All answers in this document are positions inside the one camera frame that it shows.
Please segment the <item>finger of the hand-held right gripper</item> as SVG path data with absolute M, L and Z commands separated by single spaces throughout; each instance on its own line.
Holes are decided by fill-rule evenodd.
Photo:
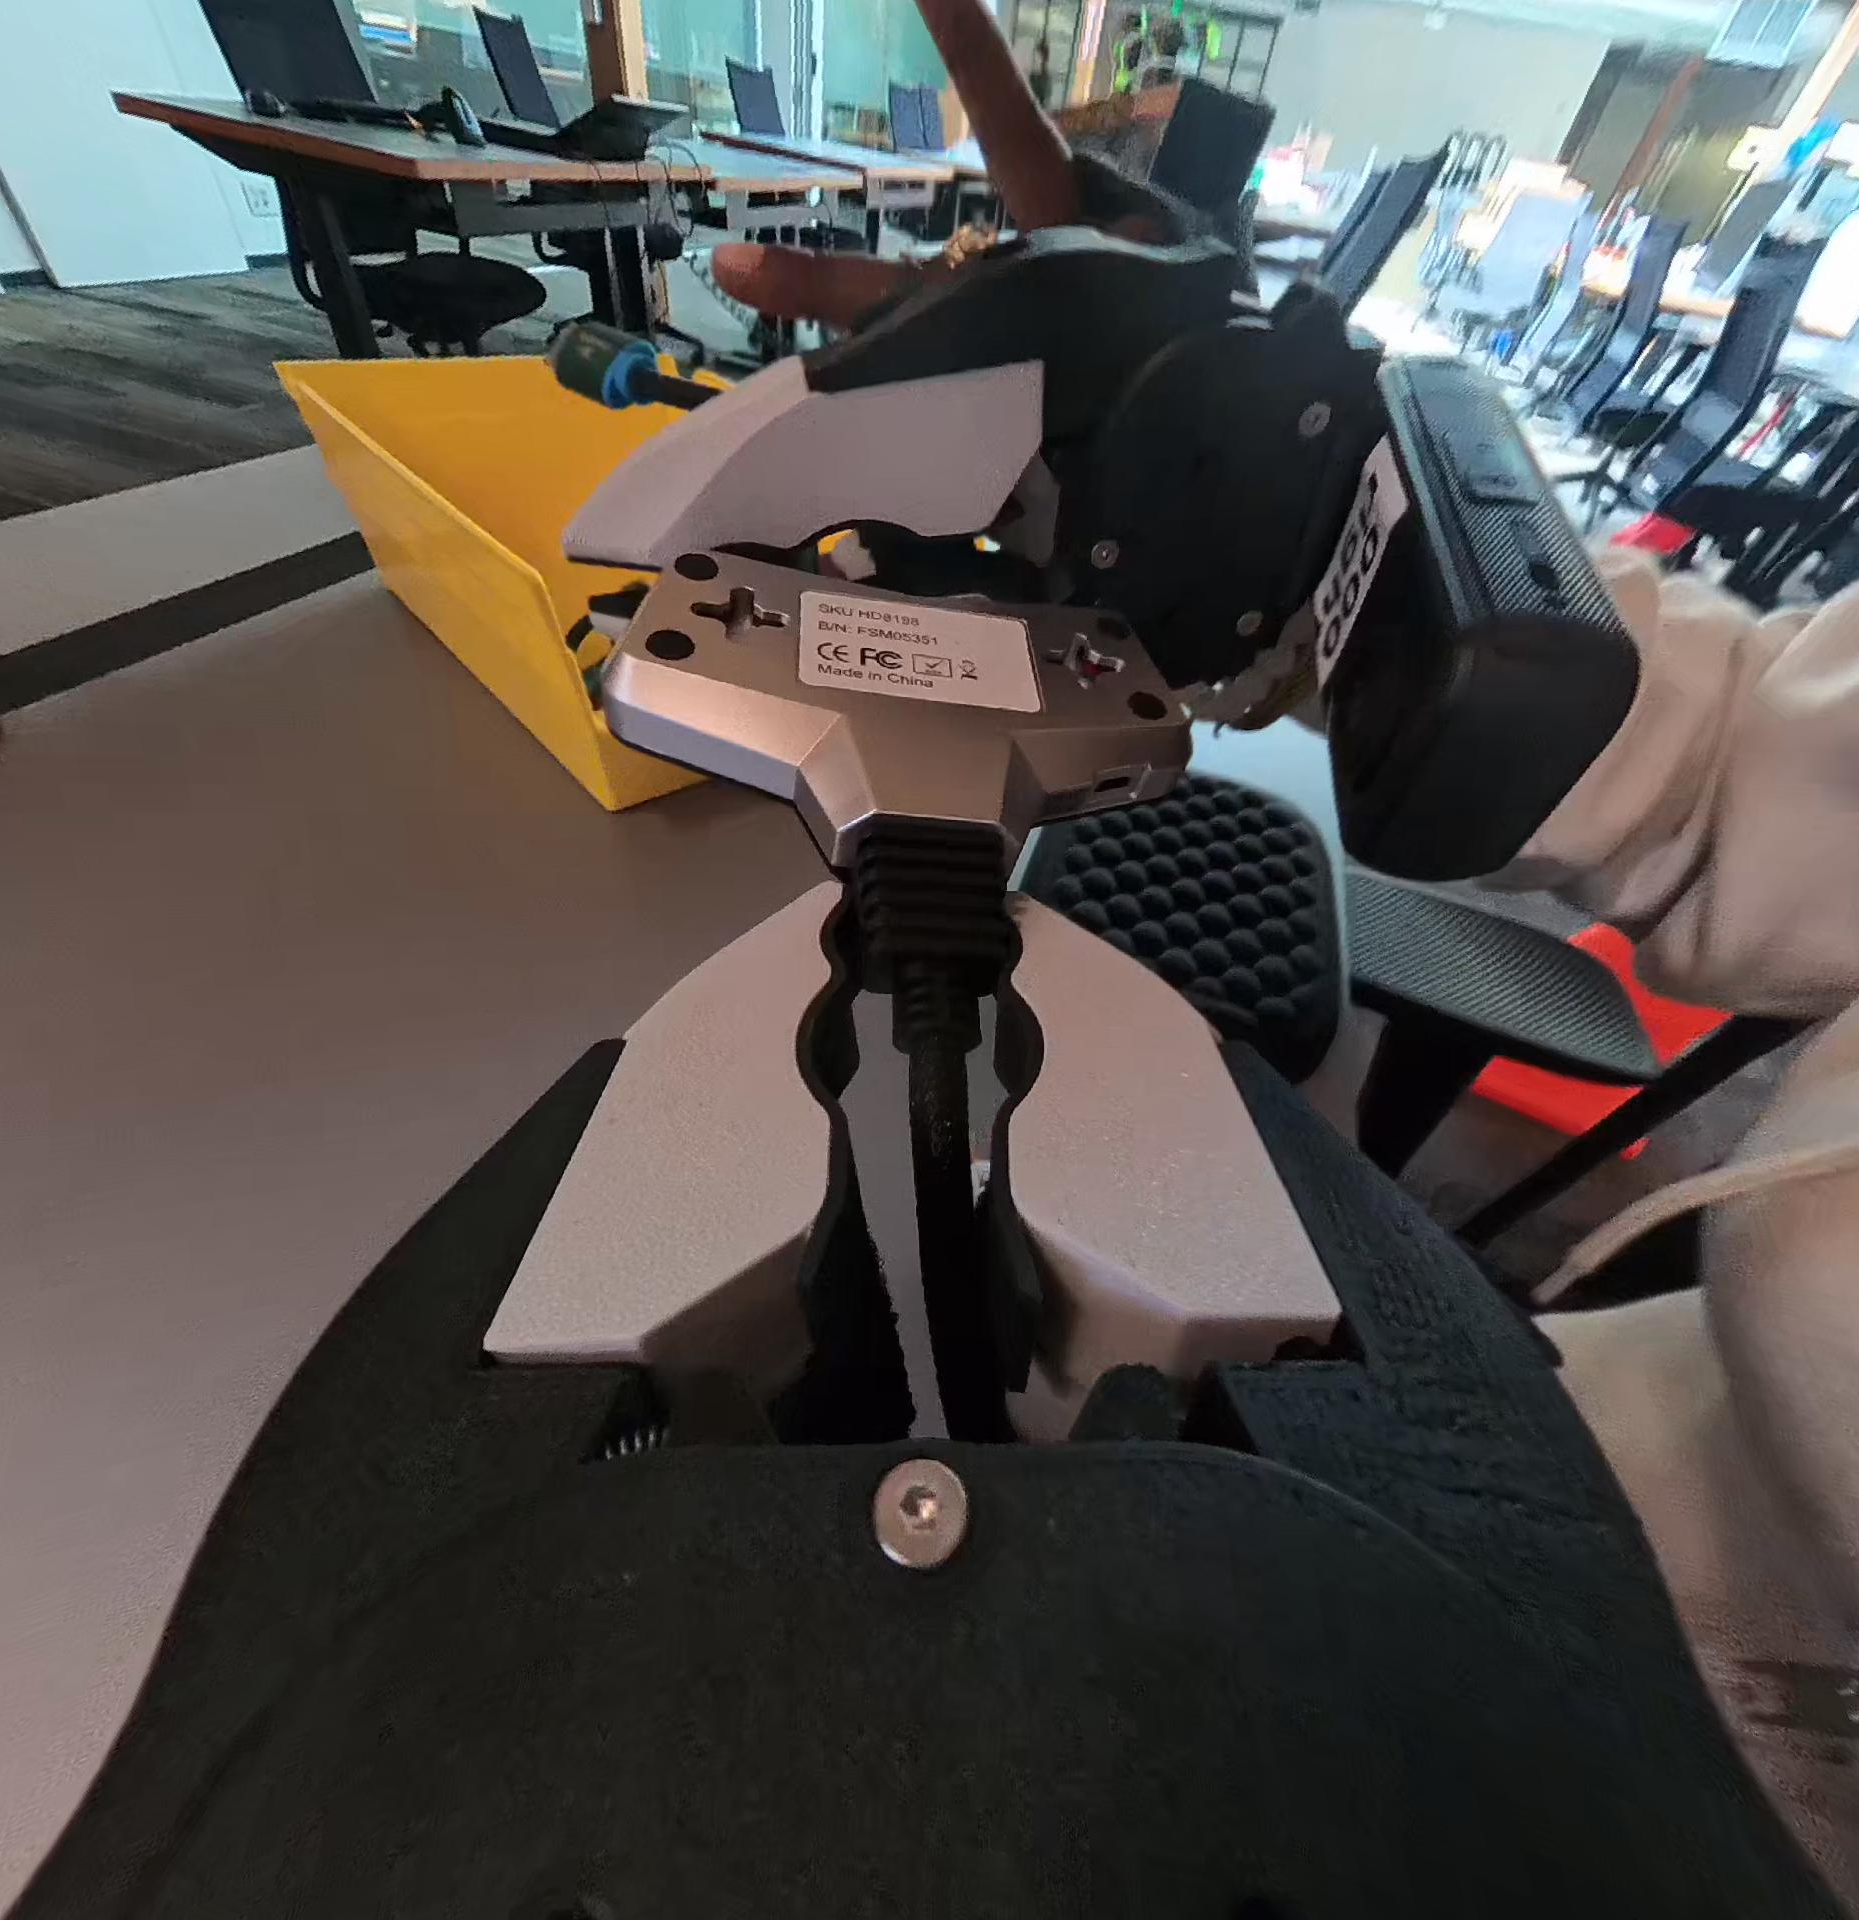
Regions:
M 577 563 L 660 568 L 851 522 L 984 533 L 1037 456 L 1043 396 L 1037 359 L 814 392 L 784 358 L 633 446 L 559 545 Z

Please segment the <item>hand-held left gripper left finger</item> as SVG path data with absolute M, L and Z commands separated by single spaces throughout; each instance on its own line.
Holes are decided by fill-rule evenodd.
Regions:
M 498 1364 L 631 1363 L 773 1400 L 820 1356 L 816 1265 L 858 1066 L 826 879 L 629 1026 L 484 1332 Z

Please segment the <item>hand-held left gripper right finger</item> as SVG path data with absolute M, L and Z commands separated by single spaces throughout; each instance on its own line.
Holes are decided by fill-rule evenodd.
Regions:
M 1325 1344 L 1340 1307 L 1205 1019 L 1133 956 L 1009 899 L 1039 1064 L 1007 1109 L 1007 1193 L 1037 1271 L 1015 1430 L 1069 1430 L 1091 1387 L 1148 1364 Z

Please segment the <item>silver video switch hub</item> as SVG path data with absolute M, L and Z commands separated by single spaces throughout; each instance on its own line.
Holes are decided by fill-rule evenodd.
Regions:
M 1128 628 L 737 554 L 665 566 L 602 671 L 611 734 L 795 807 L 834 869 L 879 826 L 1027 836 L 1163 796 L 1189 716 Z

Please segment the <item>black braided cable green plugs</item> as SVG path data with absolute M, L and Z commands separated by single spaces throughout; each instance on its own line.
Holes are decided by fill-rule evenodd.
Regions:
M 665 372 L 653 343 L 598 319 L 565 323 L 546 346 L 546 364 L 567 392 L 611 410 L 658 404 L 691 413 L 725 394 L 725 385 Z

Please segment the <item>yellow plastic bin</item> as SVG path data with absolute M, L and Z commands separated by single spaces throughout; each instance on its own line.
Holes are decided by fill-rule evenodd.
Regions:
M 704 781 L 611 737 L 581 677 L 607 646 L 571 646 L 595 594 L 644 574 L 559 545 L 576 507 L 676 409 L 608 409 L 518 353 L 274 369 L 385 586 L 602 807 Z

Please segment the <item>person's right forearm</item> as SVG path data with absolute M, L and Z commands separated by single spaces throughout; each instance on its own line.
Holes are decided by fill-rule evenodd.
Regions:
M 1859 581 L 1761 614 L 1627 545 L 1593 559 L 1638 693 L 1485 887 L 1613 925 L 1661 994 L 1844 1014 L 1859 1001 Z

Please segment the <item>grey desk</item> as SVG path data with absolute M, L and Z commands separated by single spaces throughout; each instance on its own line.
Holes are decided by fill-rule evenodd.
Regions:
M 603 812 L 373 572 L 0 721 L 0 1914 L 377 1261 L 820 883 L 731 785 Z

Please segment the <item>wooden office desk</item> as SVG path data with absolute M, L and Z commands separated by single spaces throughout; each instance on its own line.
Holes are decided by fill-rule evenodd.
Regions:
M 343 358 L 383 351 L 344 241 L 344 197 L 386 199 L 408 226 L 454 241 L 581 231 L 590 310 L 611 323 L 649 328 L 653 286 L 644 228 L 660 218 L 661 187 L 718 199 L 731 233 L 804 228 L 816 218 L 814 197 L 866 192 L 856 168 L 767 156 L 710 135 L 671 139 L 658 156 L 590 161 L 494 144 L 461 145 L 412 125 L 270 117 L 220 98 L 115 88 L 111 102 L 129 117 L 166 125 L 227 166 L 276 184 L 292 253 L 311 270 L 313 294 Z

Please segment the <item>person's right hand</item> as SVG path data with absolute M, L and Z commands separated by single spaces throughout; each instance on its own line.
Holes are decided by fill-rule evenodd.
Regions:
M 988 9 L 981 1 L 918 1 L 917 12 L 974 125 L 1011 228 L 1079 226 L 1085 205 L 1074 161 L 1019 76 Z M 945 261 L 886 261 L 753 241 L 727 241 L 710 253 L 710 275 L 723 295 L 773 320 L 834 327 L 847 327 L 945 273 Z

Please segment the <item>black wrist rest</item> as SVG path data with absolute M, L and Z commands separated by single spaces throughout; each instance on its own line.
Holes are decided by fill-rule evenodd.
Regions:
M 1346 967 L 1324 838 L 1294 807 L 1185 775 L 1036 833 L 1019 888 L 1133 956 L 1298 1086 L 1339 1035 Z

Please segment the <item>red plastic basket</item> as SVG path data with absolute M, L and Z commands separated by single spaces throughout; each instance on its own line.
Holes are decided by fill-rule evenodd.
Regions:
M 1578 1138 L 1636 1097 L 1647 1073 L 1668 1068 L 1731 1016 L 1648 988 L 1638 972 L 1636 947 L 1613 925 L 1585 925 L 1567 936 L 1567 947 L 1593 964 L 1592 984 L 1609 991 L 1599 999 L 1609 1023 L 1598 1040 L 1562 1045 L 1585 1048 L 1592 1058 L 1644 1056 L 1648 1066 L 1634 1066 L 1627 1082 L 1616 1082 L 1611 1068 L 1542 1068 L 1501 1053 L 1479 1071 L 1469 1089 L 1561 1138 Z

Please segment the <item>black laptop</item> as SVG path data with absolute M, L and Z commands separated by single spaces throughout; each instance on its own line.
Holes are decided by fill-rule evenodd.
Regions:
M 691 119 L 686 104 L 608 93 L 559 122 L 521 19 L 477 10 L 476 22 L 505 102 L 503 115 L 477 119 L 494 145 L 538 156 L 623 164 L 642 159 L 651 137 Z

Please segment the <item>row of black chairs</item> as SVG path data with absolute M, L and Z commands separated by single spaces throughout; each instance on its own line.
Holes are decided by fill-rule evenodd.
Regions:
M 1828 237 L 1761 237 L 1727 312 L 1648 312 L 1671 244 L 1641 243 L 1616 312 L 1541 403 L 1561 430 L 1544 472 L 1574 490 L 1585 533 L 1611 533 L 1767 608 L 1808 562 L 1840 562 L 1859 530 L 1859 313 L 1850 334 L 1788 337 Z

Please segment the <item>person's white hoodie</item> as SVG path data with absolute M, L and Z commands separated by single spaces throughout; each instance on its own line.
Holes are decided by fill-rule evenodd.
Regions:
M 1713 1704 L 1859 1914 L 1859 1001 L 1538 1302 Z

